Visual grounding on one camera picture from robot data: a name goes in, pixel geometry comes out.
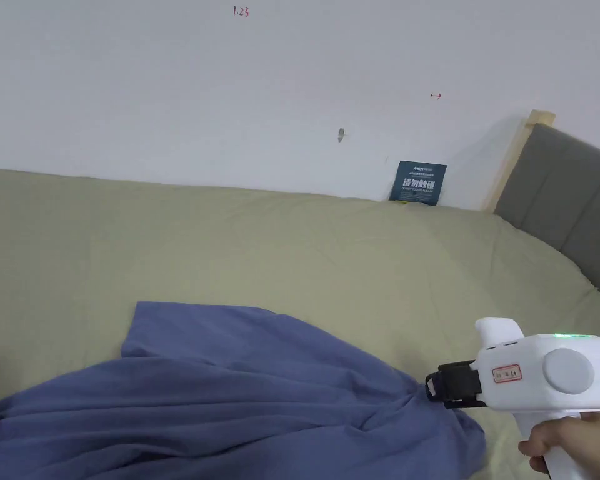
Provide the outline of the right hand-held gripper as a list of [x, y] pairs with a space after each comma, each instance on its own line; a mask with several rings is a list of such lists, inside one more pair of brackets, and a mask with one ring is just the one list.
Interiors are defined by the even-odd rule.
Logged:
[[[512, 414], [523, 441], [545, 421], [600, 414], [600, 337], [525, 336], [516, 321], [496, 317], [478, 320], [476, 329], [482, 347], [475, 359], [427, 375], [430, 401]], [[547, 453], [546, 464], [551, 479], [594, 479], [561, 448]]]

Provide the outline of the person's right hand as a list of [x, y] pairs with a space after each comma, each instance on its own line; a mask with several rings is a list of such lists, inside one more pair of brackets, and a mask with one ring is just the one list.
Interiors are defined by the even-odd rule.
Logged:
[[549, 474], [547, 453], [563, 449], [594, 479], [600, 479], [600, 414], [583, 412], [579, 419], [564, 417], [534, 426], [529, 439], [518, 444], [533, 470]]

